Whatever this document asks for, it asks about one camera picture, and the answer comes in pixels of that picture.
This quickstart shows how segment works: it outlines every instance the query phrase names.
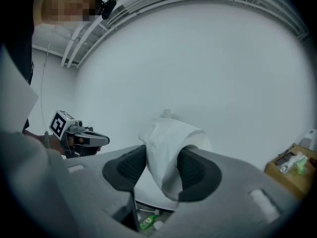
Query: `ceiling pipe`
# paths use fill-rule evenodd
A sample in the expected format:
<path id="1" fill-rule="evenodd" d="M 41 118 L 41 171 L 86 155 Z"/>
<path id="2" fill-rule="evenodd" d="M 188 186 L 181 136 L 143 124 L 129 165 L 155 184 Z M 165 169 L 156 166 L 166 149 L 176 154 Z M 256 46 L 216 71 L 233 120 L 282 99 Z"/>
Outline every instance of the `ceiling pipe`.
<path id="1" fill-rule="evenodd" d="M 70 65 L 71 65 L 71 63 L 73 62 L 73 60 L 75 59 L 75 56 L 76 56 L 76 54 L 78 53 L 78 51 L 79 51 L 79 49 L 80 49 L 80 47 L 82 46 L 82 44 L 85 42 L 85 40 L 88 38 L 88 36 L 91 34 L 91 32 L 95 29 L 95 27 L 98 25 L 98 26 L 100 26 L 100 27 L 105 27 L 105 26 L 103 26 L 102 24 L 101 24 L 101 22 L 102 22 L 102 20 L 103 20 L 103 18 L 102 18 L 102 16 L 100 15 L 99 17 L 97 17 L 96 19 L 95 19 L 95 21 L 89 26 L 89 28 L 86 30 L 86 32 L 85 32 L 85 34 L 83 35 L 83 37 L 80 39 L 80 41 L 79 41 L 79 43 L 77 44 L 77 46 L 76 46 L 76 48 L 74 49 L 74 51 L 73 51 L 73 53 L 71 54 L 71 57 L 70 57 L 70 59 L 69 59 L 69 61 L 68 61 L 68 64 L 67 64 L 67 67 L 69 68 L 70 67 Z"/>
<path id="2" fill-rule="evenodd" d="M 70 56 L 70 59 L 68 60 L 67 68 L 70 67 L 71 63 L 74 61 L 75 56 L 77 52 L 79 51 L 80 47 L 83 45 L 85 40 L 88 38 L 88 36 L 91 34 L 91 32 L 103 21 L 103 17 L 100 15 L 86 30 L 83 37 L 79 40 L 76 48 L 74 49 L 73 53 Z"/>
<path id="3" fill-rule="evenodd" d="M 100 26 L 102 29 L 104 29 L 105 31 L 108 31 L 108 30 L 109 30 L 109 28 L 107 28 L 106 26 L 104 26 L 104 25 L 102 25 L 102 24 L 99 24 L 99 26 Z"/>
<path id="4" fill-rule="evenodd" d="M 77 63 L 72 63 L 70 66 L 77 66 L 78 64 Z"/>
<path id="5" fill-rule="evenodd" d="M 143 13 L 143 12 L 146 12 L 148 10 L 151 10 L 151 9 L 154 9 L 154 8 L 157 8 L 159 6 L 162 6 L 162 5 L 166 5 L 166 4 L 170 4 L 170 3 L 174 3 L 174 2 L 179 2 L 179 1 L 188 1 L 188 0 L 164 0 L 164 1 L 161 1 L 161 2 L 157 2 L 157 3 L 154 3 L 152 5 L 149 5 L 143 9 L 140 9 L 136 12 L 134 12 L 133 14 L 129 15 L 128 17 L 124 18 L 123 20 L 121 20 L 120 22 L 118 22 L 117 24 L 115 24 L 114 26 L 112 26 L 105 34 L 103 34 L 93 45 L 92 47 L 85 53 L 85 55 L 83 56 L 83 58 L 80 60 L 80 62 L 77 64 L 77 68 L 80 66 L 80 64 L 86 59 L 86 57 L 89 55 L 89 53 L 104 39 L 106 38 L 107 35 L 109 35 L 112 31 L 114 30 L 117 30 L 117 28 L 122 25 L 123 23 L 125 23 L 126 21 L 130 20 L 131 18 Z M 296 28 L 291 25 L 288 21 L 286 21 L 284 18 L 282 18 L 281 16 L 279 16 L 278 14 L 268 10 L 268 9 L 265 9 L 257 4 L 252 4 L 251 2 L 246 2 L 246 1 L 243 1 L 243 0 L 223 0 L 223 1 L 234 1 L 236 3 L 241 3 L 241 4 L 245 4 L 245 5 L 249 5 L 249 6 L 252 6 L 252 7 L 255 7 L 257 9 L 260 9 L 262 11 L 265 11 L 277 18 L 279 18 L 281 21 L 283 21 L 285 24 L 288 24 L 295 32 L 296 31 Z"/>
<path id="6" fill-rule="evenodd" d="M 64 67 L 66 58 L 67 58 L 67 56 L 68 56 L 68 53 L 69 53 L 71 47 L 73 46 L 73 44 L 74 44 L 76 38 L 78 37 L 80 31 L 83 29 L 83 27 L 84 27 L 84 26 L 79 26 L 79 27 L 77 27 L 76 30 L 75 30 L 75 32 L 74 32 L 74 33 L 72 34 L 72 36 L 70 37 L 70 40 L 69 40 L 69 42 L 68 42 L 68 44 L 67 44 L 66 50 L 65 50 L 65 52 L 64 52 L 64 55 L 62 56 L 63 58 L 62 58 L 62 60 L 61 60 L 60 66 Z"/>
<path id="7" fill-rule="evenodd" d="M 115 6 L 114 10 L 117 9 L 119 6 L 123 5 L 125 2 L 127 1 L 130 1 L 130 0 L 119 0 L 117 1 L 117 5 Z M 273 0 L 263 0 L 263 1 L 266 1 L 268 2 L 269 4 L 273 5 L 275 8 L 279 9 L 279 11 L 281 11 L 283 14 L 285 14 L 295 25 L 297 25 L 297 21 L 294 20 L 294 18 L 288 13 L 286 12 L 279 4 L 277 4 L 276 2 L 274 2 Z M 243 3 L 243 4 L 247 4 L 247 5 L 250 5 L 251 3 L 249 2 L 245 2 L 245 1 L 242 1 L 242 2 L 239 2 L 239 3 Z M 276 13 L 273 13 L 273 12 L 270 12 L 269 10 L 265 9 L 265 8 L 262 8 L 260 6 L 256 6 L 255 4 L 252 5 L 253 7 L 256 7 L 258 9 L 261 9 L 263 11 L 266 11 L 276 17 L 278 17 L 279 19 L 281 19 L 281 21 L 287 23 L 288 25 L 290 25 L 294 30 L 295 32 L 297 33 L 297 35 L 299 34 L 299 31 L 294 28 L 294 26 L 292 26 L 289 22 L 287 22 L 285 19 L 281 18 L 279 15 L 277 15 Z M 92 25 L 90 25 L 90 27 L 87 29 L 86 33 L 84 34 L 84 36 L 81 38 L 81 40 L 79 41 L 79 43 L 77 44 L 75 50 L 73 51 L 69 61 L 68 61 L 68 64 L 67 64 L 67 67 L 70 67 L 71 63 L 73 62 L 76 54 L 78 53 L 79 49 L 81 48 L 82 44 L 85 42 L 85 40 L 88 38 L 88 36 L 91 34 L 91 32 L 95 29 L 95 27 L 97 25 L 99 25 L 100 23 L 102 22 L 102 17 L 99 16 L 94 22 Z"/>
<path id="8" fill-rule="evenodd" d="M 303 22 L 302 18 L 299 16 L 298 12 L 295 12 L 295 10 L 289 6 L 287 3 L 284 3 L 285 1 L 283 0 L 278 0 L 279 3 L 283 4 L 291 13 L 294 14 L 294 16 L 296 17 L 296 19 L 301 22 L 301 24 L 304 26 L 305 30 L 307 30 L 307 26 L 305 25 L 305 23 Z"/>

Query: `white wall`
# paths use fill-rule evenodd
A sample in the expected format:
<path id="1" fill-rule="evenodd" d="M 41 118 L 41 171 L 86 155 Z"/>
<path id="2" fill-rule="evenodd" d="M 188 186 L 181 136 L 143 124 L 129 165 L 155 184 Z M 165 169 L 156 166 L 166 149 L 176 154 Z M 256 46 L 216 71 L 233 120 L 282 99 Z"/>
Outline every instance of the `white wall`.
<path id="1" fill-rule="evenodd" d="M 75 116 L 110 137 L 103 151 L 140 144 L 163 109 L 204 129 L 215 152 L 260 169 L 313 127 L 316 82 L 282 25 L 239 7 L 201 2 L 141 15 L 81 66 Z"/>
<path id="2" fill-rule="evenodd" d="M 30 113 L 28 130 L 37 135 L 44 135 L 45 127 L 51 134 L 49 124 L 56 110 L 65 110 L 70 114 L 74 112 L 73 99 L 78 70 L 60 67 L 61 58 L 49 54 L 42 83 L 44 126 L 41 112 L 41 80 L 45 57 L 45 52 L 32 50 L 34 71 L 31 87 L 39 95 L 39 99 Z"/>

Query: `white towel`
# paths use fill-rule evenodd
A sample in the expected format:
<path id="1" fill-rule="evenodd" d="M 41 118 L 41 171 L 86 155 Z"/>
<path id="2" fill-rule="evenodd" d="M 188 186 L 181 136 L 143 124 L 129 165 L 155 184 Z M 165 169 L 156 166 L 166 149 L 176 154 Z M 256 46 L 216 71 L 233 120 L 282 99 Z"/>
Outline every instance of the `white towel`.
<path id="1" fill-rule="evenodd" d="M 182 191 L 181 178 L 176 168 L 177 156 L 185 146 L 211 151 L 206 133 L 187 123 L 156 118 L 139 134 L 147 147 L 147 166 L 161 191 L 171 200 L 178 200 Z"/>

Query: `white pipe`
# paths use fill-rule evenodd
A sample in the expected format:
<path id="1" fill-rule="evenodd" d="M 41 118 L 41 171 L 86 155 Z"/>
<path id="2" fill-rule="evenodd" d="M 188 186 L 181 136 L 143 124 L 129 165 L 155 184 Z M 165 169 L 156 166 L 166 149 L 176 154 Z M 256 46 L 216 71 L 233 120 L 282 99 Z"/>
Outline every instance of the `white pipe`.
<path id="1" fill-rule="evenodd" d="M 68 60 L 68 64 L 67 64 L 67 68 L 70 67 L 71 63 L 74 61 L 74 58 L 77 54 L 77 52 L 79 51 L 81 45 L 83 45 L 83 43 L 85 42 L 85 40 L 88 38 L 88 36 L 91 34 L 91 32 L 96 28 L 96 26 L 98 26 L 101 22 L 103 21 L 102 16 L 100 15 L 87 29 L 87 31 L 85 32 L 85 34 L 83 35 L 83 37 L 79 40 L 75 50 L 73 51 L 73 53 L 71 54 L 70 59 Z"/>
<path id="2" fill-rule="evenodd" d="M 77 65 L 78 65 L 77 63 L 72 63 L 70 66 L 77 66 Z"/>
<path id="3" fill-rule="evenodd" d="M 99 24 L 99 26 L 100 26 L 102 29 L 104 29 L 105 31 L 108 31 L 108 30 L 109 30 L 109 28 L 107 28 L 106 26 L 102 25 L 101 23 Z"/>
<path id="4" fill-rule="evenodd" d="M 298 36 L 297 38 L 301 41 L 302 39 L 304 39 L 306 36 L 308 35 L 308 33 L 302 33 L 300 36 Z"/>
<path id="5" fill-rule="evenodd" d="M 307 29 L 307 26 L 305 25 L 305 23 L 303 22 L 303 20 L 301 19 L 301 17 L 298 15 L 297 12 L 295 12 L 295 10 L 292 8 L 292 6 L 290 6 L 288 3 L 286 3 L 284 0 L 278 0 L 279 3 L 282 3 L 285 7 L 287 7 L 288 10 L 291 11 L 291 13 L 293 13 L 296 17 L 296 19 L 298 21 L 301 22 L 301 24 L 305 27 L 305 29 Z"/>
<path id="6" fill-rule="evenodd" d="M 49 52 L 50 52 L 50 46 L 51 46 L 53 37 L 54 37 L 54 35 L 55 35 L 55 33 L 56 33 L 56 28 L 57 28 L 57 26 L 55 26 L 55 28 L 54 28 L 54 32 L 53 32 L 53 34 L 52 34 L 52 37 L 51 37 L 49 46 L 48 46 L 48 48 L 46 49 L 47 52 L 46 52 L 46 57 L 45 57 L 44 65 L 43 65 L 42 79 L 41 79 L 40 101 L 41 101 L 42 119 L 43 119 L 43 124 L 44 124 L 44 129 L 45 129 L 45 130 L 46 130 L 46 126 L 45 126 L 45 120 L 44 120 L 44 114 L 43 114 L 43 101 L 42 101 L 42 96 L 43 96 L 43 94 L 42 94 L 42 90 L 43 90 L 43 78 L 44 78 L 44 71 L 45 71 L 46 62 L 47 62 L 47 60 L 48 60 L 48 56 L 49 56 Z"/>
<path id="7" fill-rule="evenodd" d="M 119 0 L 119 1 L 117 1 L 117 4 L 116 4 L 114 10 L 117 9 L 119 6 L 121 6 L 121 5 L 123 5 L 124 3 L 129 2 L 129 1 L 131 1 L 131 0 Z M 246 2 L 246 1 L 241 1 L 241 0 L 233 0 L 233 1 L 236 1 L 236 2 L 239 2 L 239 3 L 242 3 L 242 4 L 250 5 L 250 3 L 249 3 L 249 2 Z M 297 24 L 298 22 L 297 22 L 296 20 L 294 20 L 293 17 L 292 17 L 291 15 L 289 15 L 289 13 L 286 12 L 286 11 L 285 11 L 280 5 L 278 5 L 276 2 L 274 2 L 273 0 L 264 0 L 264 1 L 266 1 L 266 2 L 268 2 L 269 4 L 273 5 L 275 8 L 278 8 L 278 9 L 279 9 L 281 12 L 283 12 L 296 26 L 298 26 L 298 24 Z M 276 17 L 279 18 L 281 21 L 283 21 L 283 22 L 285 22 L 286 24 L 290 25 L 290 26 L 294 29 L 294 31 L 295 31 L 295 33 L 296 33 L 297 35 L 299 34 L 299 31 L 298 31 L 294 26 L 292 26 L 289 22 L 287 22 L 285 19 L 283 19 L 282 17 L 280 17 L 280 16 L 277 15 L 276 13 L 270 12 L 269 10 L 267 10 L 267 9 L 265 9 L 265 8 L 262 8 L 262 7 L 258 6 L 258 5 L 255 5 L 255 4 L 253 4 L 252 6 L 253 6 L 253 7 L 256 7 L 256 8 L 258 8 L 258 9 L 260 9 L 260 10 L 266 11 L 266 12 L 270 13 L 271 15 L 276 16 Z M 91 32 L 95 29 L 95 27 L 96 27 L 97 25 L 99 25 L 101 22 L 102 22 L 102 17 L 99 16 L 99 17 L 93 22 L 93 24 L 90 25 L 90 27 L 89 27 L 89 28 L 87 29 L 87 31 L 85 32 L 84 36 L 81 38 L 81 40 L 80 40 L 79 43 L 77 44 L 75 50 L 73 51 L 73 53 L 72 53 L 72 55 L 71 55 L 71 57 L 70 57 L 70 59 L 69 59 L 69 61 L 68 61 L 67 67 L 70 67 L 71 63 L 73 62 L 73 60 L 74 60 L 74 58 L 75 58 L 77 52 L 79 51 L 80 47 L 82 46 L 82 44 L 85 42 L 85 40 L 86 40 L 86 39 L 88 38 L 88 36 L 91 34 Z"/>
<path id="8" fill-rule="evenodd" d="M 74 32 L 74 33 L 72 34 L 72 36 L 70 37 L 70 40 L 69 40 L 69 42 L 68 42 L 68 44 L 67 44 L 66 50 L 65 50 L 65 52 L 64 52 L 64 55 L 62 56 L 63 58 L 62 58 L 62 60 L 61 60 L 60 66 L 62 66 L 62 67 L 64 66 L 65 61 L 66 61 L 66 58 L 67 58 L 67 56 L 68 56 L 68 53 L 69 53 L 71 47 L 73 46 L 74 41 L 75 41 L 76 38 L 78 37 L 80 31 L 83 29 L 83 27 L 84 27 L 84 26 L 79 26 L 79 27 L 77 27 L 76 30 L 75 30 L 75 32 Z"/>
<path id="9" fill-rule="evenodd" d="M 135 17 L 136 15 L 140 14 L 140 13 L 143 13 L 145 11 L 148 11 L 148 10 L 151 10 L 153 8 L 156 8 L 156 7 L 159 7 L 159 6 L 162 6 L 162 5 L 166 5 L 166 4 L 169 4 L 169 3 L 174 3 L 174 2 L 179 2 L 179 1 L 187 1 L 187 0 L 164 0 L 162 2 L 158 2 L 158 3 L 154 3 L 152 5 L 149 5 L 143 9 L 140 9 L 138 11 L 136 11 L 135 13 L 129 15 L 128 17 L 124 18 L 123 20 L 121 20 L 120 22 L 118 22 L 117 24 L 115 24 L 113 27 L 111 27 L 105 34 L 103 34 L 93 45 L 92 47 L 85 53 L 85 55 L 83 56 L 83 58 L 80 60 L 80 62 L 78 63 L 77 65 L 77 68 L 80 66 L 80 64 L 85 60 L 85 58 L 87 57 L 87 55 L 96 47 L 96 45 L 98 45 L 100 43 L 100 41 L 102 41 L 108 34 L 110 34 L 113 30 L 117 30 L 117 28 L 125 23 L 126 21 L 128 21 L 129 19 Z M 285 24 L 288 24 L 291 28 L 293 28 L 293 30 L 295 32 L 296 31 L 296 28 L 290 24 L 288 21 L 286 21 L 284 18 L 280 17 L 278 14 L 274 13 L 274 12 L 271 12 L 270 10 L 268 9 L 265 9 L 257 4 L 252 4 L 250 2 L 246 2 L 246 1 L 243 1 L 243 0 L 224 0 L 224 1 L 234 1 L 234 2 L 237 2 L 237 3 L 241 3 L 241 4 L 246 4 L 246 5 L 249 5 L 249 6 L 252 6 L 252 7 L 255 7 L 255 8 L 258 8 L 260 10 L 263 10 L 277 18 L 279 18 L 281 21 L 283 21 Z"/>

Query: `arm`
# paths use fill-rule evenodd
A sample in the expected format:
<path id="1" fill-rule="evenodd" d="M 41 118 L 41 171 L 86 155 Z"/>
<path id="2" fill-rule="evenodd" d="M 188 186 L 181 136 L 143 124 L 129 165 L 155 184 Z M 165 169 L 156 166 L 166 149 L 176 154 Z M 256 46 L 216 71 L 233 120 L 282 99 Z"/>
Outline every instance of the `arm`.
<path id="1" fill-rule="evenodd" d="M 33 137 L 35 139 L 37 139 L 38 141 L 40 141 L 43 145 L 44 145 L 44 142 L 45 142 L 45 136 L 43 135 L 35 135 L 27 130 L 24 130 L 24 135 L 26 136 L 30 136 L 30 137 Z M 61 145 L 60 145 L 60 142 L 58 140 L 57 137 L 55 137 L 54 135 L 50 135 L 49 136 L 49 141 L 50 141 L 50 148 L 51 149 L 54 149 L 58 152 L 61 153 L 61 155 L 65 155 L 65 152 L 64 150 L 62 149 Z"/>

